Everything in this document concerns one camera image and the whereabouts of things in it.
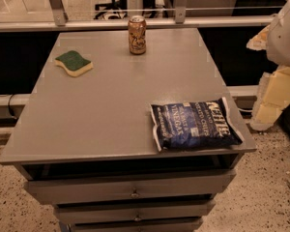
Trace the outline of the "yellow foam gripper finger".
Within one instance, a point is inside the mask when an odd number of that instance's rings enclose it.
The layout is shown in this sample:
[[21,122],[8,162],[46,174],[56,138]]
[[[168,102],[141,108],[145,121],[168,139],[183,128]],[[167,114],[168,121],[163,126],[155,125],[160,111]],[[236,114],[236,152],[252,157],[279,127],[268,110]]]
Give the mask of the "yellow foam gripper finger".
[[270,128],[290,104],[290,26],[266,26],[246,44],[248,49],[265,50],[277,64],[272,73],[264,72],[252,108],[250,126],[256,131]]

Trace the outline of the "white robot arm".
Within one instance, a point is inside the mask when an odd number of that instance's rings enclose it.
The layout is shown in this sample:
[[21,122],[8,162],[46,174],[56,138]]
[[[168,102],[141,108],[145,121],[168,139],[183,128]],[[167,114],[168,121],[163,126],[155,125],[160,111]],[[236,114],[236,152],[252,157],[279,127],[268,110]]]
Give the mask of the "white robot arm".
[[266,131],[290,104],[290,0],[246,47],[265,50],[267,58],[277,64],[273,73],[264,72],[260,78],[249,123],[256,131]]

